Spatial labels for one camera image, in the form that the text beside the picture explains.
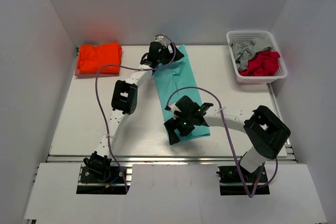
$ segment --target teal cloth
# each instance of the teal cloth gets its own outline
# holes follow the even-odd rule
[[[159,94],[163,119],[165,122],[172,118],[172,113],[164,109],[169,96],[179,88],[197,86],[185,46],[179,46],[179,51],[184,54],[184,57],[181,60],[172,62],[167,68],[158,70],[154,74],[156,89],[158,90],[157,92]],[[177,102],[182,96],[187,95],[194,102],[197,102],[198,105],[202,105],[199,94],[198,89],[181,90],[171,98],[169,103]],[[209,136],[210,130],[209,127],[206,126],[195,126],[193,132],[188,136],[180,136],[178,132],[177,135],[181,141],[190,140],[202,136]]]

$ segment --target white wall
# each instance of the white wall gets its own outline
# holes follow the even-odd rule
[[[234,29],[269,30],[286,0],[51,0],[70,38],[147,45],[157,33],[177,43],[223,44]]]
[[[0,0],[1,223],[21,223],[74,53],[50,0]]]
[[[336,0],[287,0],[271,32],[288,69],[274,89],[294,152],[336,223]]]

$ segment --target red cloth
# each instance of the red cloth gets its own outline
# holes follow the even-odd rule
[[[81,45],[77,61],[79,75],[95,74],[100,67],[107,64],[120,65],[122,48],[117,42],[100,46]],[[101,74],[119,74],[120,67],[109,66],[101,70]]]
[[[239,72],[241,76],[274,76],[278,71],[278,52],[263,51],[248,61],[247,69]]]

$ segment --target white table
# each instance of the white table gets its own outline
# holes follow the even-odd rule
[[[138,67],[148,46],[123,46],[122,64]],[[228,46],[186,46],[196,83],[215,93],[222,105],[250,111],[265,105],[274,111],[267,85],[236,83]],[[111,99],[115,82],[124,80],[131,70],[120,70],[119,77],[103,77],[98,81],[101,103],[107,117],[111,114]],[[50,155],[90,156],[104,134],[104,122],[95,96],[94,78],[73,77],[50,148]],[[214,99],[200,91],[202,102]],[[154,79],[138,91],[136,111],[125,122],[113,150],[118,156],[164,157],[232,157],[223,128],[211,128],[211,136],[169,145]],[[237,155],[251,148],[246,134],[230,131]],[[286,156],[283,148],[279,156]]]
[[[135,165],[127,195],[76,194],[80,164],[40,164],[25,219],[36,223],[321,223],[305,164],[280,164],[270,195],[220,196],[217,165]],[[274,172],[273,164],[265,165]]]

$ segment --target gray cloth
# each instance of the gray cloth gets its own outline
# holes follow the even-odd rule
[[[248,42],[236,43],[233,41],[232,51],[235,57],[237,69],[247,69],[248,61],[252,60],[258,52],[270,50],[272,45],[260,38],[254,38]]]

